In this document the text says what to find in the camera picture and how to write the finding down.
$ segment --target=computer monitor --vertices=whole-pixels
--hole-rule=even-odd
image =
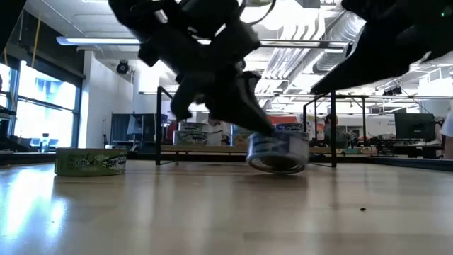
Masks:
[[[131,114],[129,118],[129,125],[127,126],[128,135],[141,135],[143,128],[143,115]]]
[[[435,120],[431,113],[395,113],[395,130],[398,139],[436,139]]]

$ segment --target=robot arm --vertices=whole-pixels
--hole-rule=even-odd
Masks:
[[[428,61],[453,50],[453,35],[445,33],[453,29],[451,0],[343,0],[342,5],[366,23],[352,54],[311,88],[313,94],[399,77],[426,53]]]
[[[109,0],[118,21],[140,41],[139,58],[158,60],[180,84],[171,110],[189,118],[189,105],[204,102],[213,118],[269,135],[272,125],[254,96],[258,74],[243,72],[246,55],[260,47],[258,36],[240,20],[236,0]],[[210,40],[209,45],[197,39]]]

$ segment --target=green tuna can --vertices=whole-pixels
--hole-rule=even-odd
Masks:
[[[126,170],[126,149],[57,149],[58,176],[111,176]]]

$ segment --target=blue and white tuna can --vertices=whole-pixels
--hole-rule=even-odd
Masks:
[[[254,133],[248,138],[247,163],[273,174],[295,174],[309,160],[307,132],[275,131],[272,137]]]
[[[208,132],[183,130],[173,131],[174,145],[206,145]]]
[[[180,131],[211,132],[211,127],[208,124],[204,124],[204,123],[179,122],[179,130]]]

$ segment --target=security camera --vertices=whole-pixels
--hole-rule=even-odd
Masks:
[[[127,59],[120,60],[120,63],[116,67],[116,72],[118,74],[127,74],[128,71],[129,71],[129,64],[128,64]]]

